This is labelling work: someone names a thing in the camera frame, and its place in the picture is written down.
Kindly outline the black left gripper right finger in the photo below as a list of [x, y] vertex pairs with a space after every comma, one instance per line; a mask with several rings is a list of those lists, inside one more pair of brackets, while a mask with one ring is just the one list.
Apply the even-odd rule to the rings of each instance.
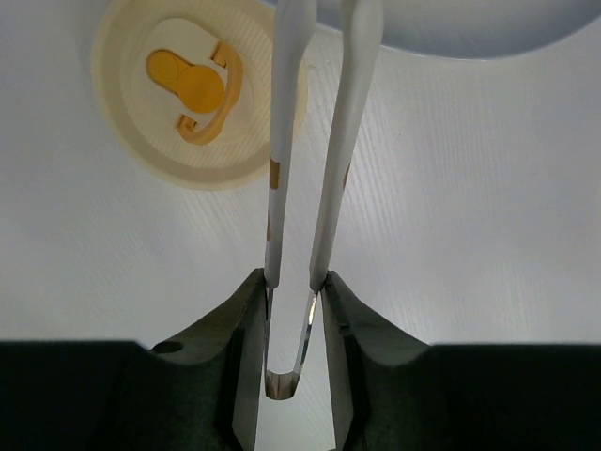
[[339, 450], [596, 450], [596, 345], [428, 345], [363, 303], [335, 272], [323, 288]]

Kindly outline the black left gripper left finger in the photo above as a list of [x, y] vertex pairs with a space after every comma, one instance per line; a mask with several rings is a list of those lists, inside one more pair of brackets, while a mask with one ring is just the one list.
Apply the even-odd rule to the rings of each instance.
[[152, 348], [134, 341], [5, 341], [5, 450], [251, 450], [265, 280]]

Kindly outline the white handled metal tongs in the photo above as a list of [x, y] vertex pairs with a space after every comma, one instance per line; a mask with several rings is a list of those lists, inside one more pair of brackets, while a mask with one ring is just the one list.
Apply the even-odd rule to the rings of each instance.
[[[309, 297], [297, 357], [287, 373], [264, 371], [265, 393], [273, 400], [295, 395], [304, 367], [316, 304], [324, 286], [347, 174], [384, 30], [379, 1], [341, 4], [343, 63], [331, 123], [321, 197], [309, 264]], [[315, 1], [280, 1], [274, 16], [271, 59], [268, 236], [264, 277], [266, 310], [280, 283], [285, 207], [301, 62], [316, 28]]]

